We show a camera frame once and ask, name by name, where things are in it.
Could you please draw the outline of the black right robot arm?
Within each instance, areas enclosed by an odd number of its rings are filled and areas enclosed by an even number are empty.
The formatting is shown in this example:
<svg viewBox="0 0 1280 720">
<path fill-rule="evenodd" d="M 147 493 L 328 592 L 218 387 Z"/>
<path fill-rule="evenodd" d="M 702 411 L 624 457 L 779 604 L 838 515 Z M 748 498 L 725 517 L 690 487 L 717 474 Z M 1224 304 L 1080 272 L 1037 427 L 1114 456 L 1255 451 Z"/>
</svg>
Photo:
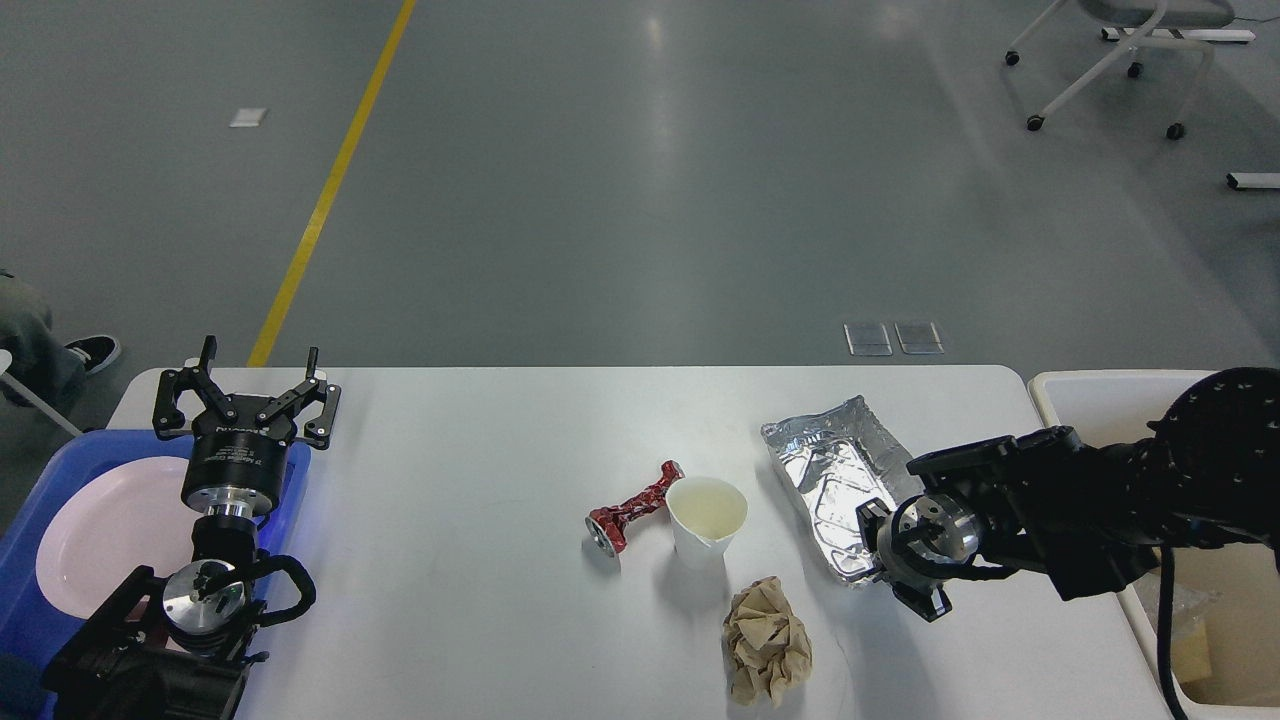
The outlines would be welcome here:
<svg viewBox="0 0 1280 720">
<path fill-rule="evenodd" d="M 918 456 L 906 469 L 923 491 L 896 509 L 867 501 L 858 523 L 879 577 L 927 621 L 951 610 L 950 580 L 1028 570 L 1070 601 L 1158 569 L 1157 678 L 1183 719 L 1174 552 L 1277 548 L 1277 370 L 1230 368 L 1194 383 L 1130 445 L 1094 447 L 1071 427 L 1050 427 Z"/>
</svg>

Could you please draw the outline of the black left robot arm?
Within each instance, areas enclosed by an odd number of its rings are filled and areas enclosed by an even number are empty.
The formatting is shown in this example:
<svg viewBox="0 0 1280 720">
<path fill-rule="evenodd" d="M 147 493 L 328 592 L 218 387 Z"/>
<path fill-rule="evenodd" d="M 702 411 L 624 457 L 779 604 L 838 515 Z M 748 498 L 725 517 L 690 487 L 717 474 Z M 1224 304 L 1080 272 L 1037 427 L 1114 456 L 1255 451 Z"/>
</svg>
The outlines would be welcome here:
<svg viewBox="0 0 1280 720">
<path fill-rule="evenodd" d="M 271 553 L 260 530 L 282 509 L 289 451 L 325 450 L 342 389 L 308 350 L 303 379 L 278 395 L 225 392 L 218 351 L 165 370 L 152 428 L 189 436 L 180 501 L 197 512 L 191 560 L 160 577 L 137 566 L 52 656 L 41 678 L 55 719 L 232 719 L 253 665 L 256 633 L 303 616 L 317 589 L 303 564 Z"/>
</svg>

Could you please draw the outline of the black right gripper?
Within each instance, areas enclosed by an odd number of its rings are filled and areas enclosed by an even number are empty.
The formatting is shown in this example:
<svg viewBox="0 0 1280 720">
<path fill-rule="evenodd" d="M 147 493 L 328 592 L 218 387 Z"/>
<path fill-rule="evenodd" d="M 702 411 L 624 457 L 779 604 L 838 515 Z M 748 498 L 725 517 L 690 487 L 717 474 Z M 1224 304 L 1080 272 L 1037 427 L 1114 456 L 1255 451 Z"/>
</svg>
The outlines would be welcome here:
<svg viewBox="0 0 1280 720">
<path fill-rule="evenodd" d="M 942 582 L 972 574 L 986 529 L 961 500 L 941 492 L 919 495 L 891 510 L 883 500 L 856 509 L 861 542 L 893 597 L 927 623 L 952 611 Z"/>
</svg>

